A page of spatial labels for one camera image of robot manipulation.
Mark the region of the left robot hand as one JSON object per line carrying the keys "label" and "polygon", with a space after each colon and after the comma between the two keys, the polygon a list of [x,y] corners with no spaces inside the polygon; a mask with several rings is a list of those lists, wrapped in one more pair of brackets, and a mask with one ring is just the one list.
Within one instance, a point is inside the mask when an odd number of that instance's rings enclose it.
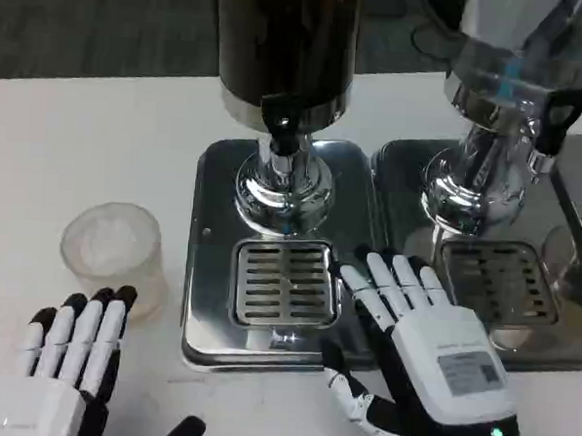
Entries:
{"label": "left robot hand", "polygon": [[103,436],[136,298],[101,288],[38,310],[0,379],[0,436]]}

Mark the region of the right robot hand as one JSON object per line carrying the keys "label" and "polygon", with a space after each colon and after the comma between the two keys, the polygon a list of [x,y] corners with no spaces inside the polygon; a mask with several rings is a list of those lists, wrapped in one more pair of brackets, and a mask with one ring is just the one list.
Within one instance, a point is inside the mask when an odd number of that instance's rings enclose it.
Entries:
{"label": "right robot hand", "polygon": [[370,436],[521,436],[505,367],[471,308],[452,303],[422,259],[361,246],[333,278],[351,295],[389,397],[352,375],[323,339],[323,374],[345,416]]}

